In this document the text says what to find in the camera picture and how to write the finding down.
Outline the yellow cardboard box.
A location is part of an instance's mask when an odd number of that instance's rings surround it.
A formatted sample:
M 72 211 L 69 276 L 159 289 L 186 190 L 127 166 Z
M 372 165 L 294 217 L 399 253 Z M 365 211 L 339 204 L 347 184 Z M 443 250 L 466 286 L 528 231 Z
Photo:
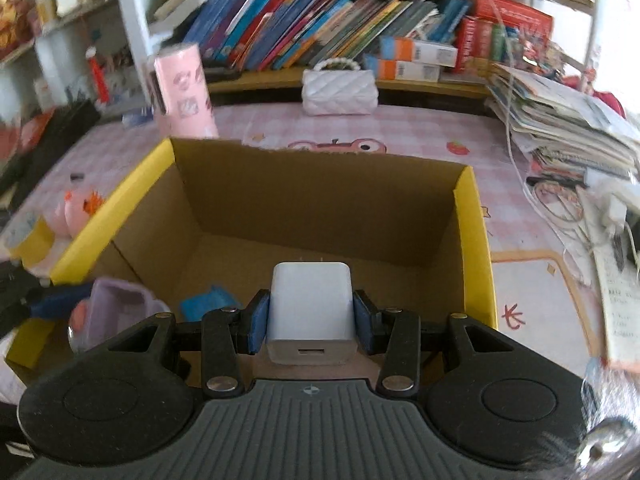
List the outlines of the yellow cardboard box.
M 144 285 L 170 306 L 218 284 L 247 302 L 285 261 L 341 261 L 383 308 L 496 326 L 473 170 L 392 154 L 165 140 L 120 182 L 46 277 Z

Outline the stack of papers and magazines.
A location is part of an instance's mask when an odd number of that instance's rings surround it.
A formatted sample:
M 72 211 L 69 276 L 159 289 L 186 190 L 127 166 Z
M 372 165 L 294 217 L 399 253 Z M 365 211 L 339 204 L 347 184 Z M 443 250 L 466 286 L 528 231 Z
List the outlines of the stack of papers and magazines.
M 593 170 L 639 177 L 639 130 L 602 100 L 503 64 L 492 66 L 487 89 L 488 106 L 536 176 L 584 182 Z

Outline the orange white carton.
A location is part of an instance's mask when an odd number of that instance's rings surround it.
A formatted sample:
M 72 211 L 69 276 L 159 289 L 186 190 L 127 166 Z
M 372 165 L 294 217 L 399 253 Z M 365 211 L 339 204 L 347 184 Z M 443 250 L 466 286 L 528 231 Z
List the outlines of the orange white carton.
M 367 54 L 362 58 L 363 67 L 374 73 L 379 80 L 406 80 L 437 82 L 440 67 L 416 62 L 383 60 Z
M 458 49 L 437 42 L 384 36 L 380 38 L 380 55 L 384 60 L 454 68 Z

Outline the pink plush chick toy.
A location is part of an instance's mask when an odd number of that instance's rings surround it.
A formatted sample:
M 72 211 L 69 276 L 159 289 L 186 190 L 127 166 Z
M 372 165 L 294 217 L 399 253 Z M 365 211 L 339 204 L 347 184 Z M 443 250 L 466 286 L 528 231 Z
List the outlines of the pink plush chick toy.
M 44 218 L 56 236 L 74 238 L 104 202 L 104 197 L 94 188 L 73 188 L 64 193 Z

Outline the row of leaning books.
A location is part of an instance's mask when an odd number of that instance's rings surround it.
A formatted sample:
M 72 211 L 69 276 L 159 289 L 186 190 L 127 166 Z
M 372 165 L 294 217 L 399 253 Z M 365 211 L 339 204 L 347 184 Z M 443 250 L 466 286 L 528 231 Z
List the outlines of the row of leaning books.
M 238 72 L 380 56 L 386 38 L 454 43 L 469 0 L 204 0 L 179 34 Z

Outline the lower orange white carton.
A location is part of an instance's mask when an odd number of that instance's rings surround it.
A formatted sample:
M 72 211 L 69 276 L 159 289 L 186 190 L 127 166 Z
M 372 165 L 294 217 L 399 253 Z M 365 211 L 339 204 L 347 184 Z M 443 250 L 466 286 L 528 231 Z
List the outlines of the lower orange white carton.
M 416 62 L 383 60 L 367 54 L 362 58 L 363 67 L 374 73 L 379 80 L 406 80 L 437 82 L 440 67 Z

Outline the white quilted handbag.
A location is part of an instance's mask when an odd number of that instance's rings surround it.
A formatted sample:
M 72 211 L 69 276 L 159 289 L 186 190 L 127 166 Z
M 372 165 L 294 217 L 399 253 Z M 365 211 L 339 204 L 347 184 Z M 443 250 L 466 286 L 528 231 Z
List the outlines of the white quilted handbag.
M 372 70 L 349 58 L 329 58 L 303 72 L 302 102 L 310 116 L 370 115 L 378 107 Z

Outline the red white figurine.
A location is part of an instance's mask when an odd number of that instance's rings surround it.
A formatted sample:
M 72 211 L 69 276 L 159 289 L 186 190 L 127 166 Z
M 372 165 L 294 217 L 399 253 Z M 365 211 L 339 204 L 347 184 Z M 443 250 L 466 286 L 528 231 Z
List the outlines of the red white figurine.
M 103 70 L 98 62 L 96 55 L 96 48 L 91 46 L 86 51 L 86 60 L 90 68 L 91 77 L 96 87 L 96 94 L 98 95 L 99 102 L 107 104 L 110 102 L 110 92 L 108 91 L 107 83 L 104 77 Z

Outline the pink cylindrical container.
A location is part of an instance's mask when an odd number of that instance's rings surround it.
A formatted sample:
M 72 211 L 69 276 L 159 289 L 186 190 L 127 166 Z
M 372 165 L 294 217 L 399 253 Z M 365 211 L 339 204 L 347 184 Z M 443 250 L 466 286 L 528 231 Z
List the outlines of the pink cylindrical container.
M 218 139 L 197 44 L 160 49 L 149 62 L 154 118 L 165 138 Z

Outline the black box on desk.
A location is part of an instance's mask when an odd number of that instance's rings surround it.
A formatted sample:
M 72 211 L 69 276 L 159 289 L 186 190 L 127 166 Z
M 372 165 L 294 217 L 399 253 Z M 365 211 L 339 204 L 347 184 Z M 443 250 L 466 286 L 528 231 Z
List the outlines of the black box on desk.
M 55 164 L 98 122 L 91 101 L 77 101 L 37 117 L 36 142 L 1 163 L 1 194 L 15 188 L 8 211 L 15 214 Z

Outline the upper orange white carton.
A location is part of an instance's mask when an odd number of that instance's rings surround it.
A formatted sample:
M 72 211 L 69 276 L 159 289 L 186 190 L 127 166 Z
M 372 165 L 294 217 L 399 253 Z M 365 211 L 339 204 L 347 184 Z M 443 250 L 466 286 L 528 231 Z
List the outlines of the upper orange white carton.
M 384 60 L 454 68 L 458 49 L 437 42 L 384 36 L 380 38 L 380 55 Z

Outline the blue toy in box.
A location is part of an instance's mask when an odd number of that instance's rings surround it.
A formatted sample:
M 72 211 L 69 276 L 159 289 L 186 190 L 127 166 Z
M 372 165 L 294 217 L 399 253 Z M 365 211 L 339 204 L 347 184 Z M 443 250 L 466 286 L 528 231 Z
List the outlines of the blue toy in box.
M 183 300 L 180 310 L 186 322 L 198 322 L 210 311 L 239 306 L 239 301 L 228 290 L 220 286 L 212 286 L 208 292 Z

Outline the red thick books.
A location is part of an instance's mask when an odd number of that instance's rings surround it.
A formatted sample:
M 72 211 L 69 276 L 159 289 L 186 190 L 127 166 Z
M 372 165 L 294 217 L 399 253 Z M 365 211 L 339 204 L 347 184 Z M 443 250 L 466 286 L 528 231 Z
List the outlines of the red thick books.
M 536 70 L 544 62 L 554 21 L 514 0 L 468 0 L 456 28 L 454 72 L 484 77 L 494 63 Z

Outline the white charger cube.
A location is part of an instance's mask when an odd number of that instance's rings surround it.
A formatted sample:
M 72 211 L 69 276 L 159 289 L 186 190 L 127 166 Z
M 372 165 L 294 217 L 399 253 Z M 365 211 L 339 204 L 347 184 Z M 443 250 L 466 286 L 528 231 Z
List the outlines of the white charger cube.
M 269 359 L 333 366 L 358 348 L 354 290 L 342 262 L 281 262 L 273 269 L 267 325 Z

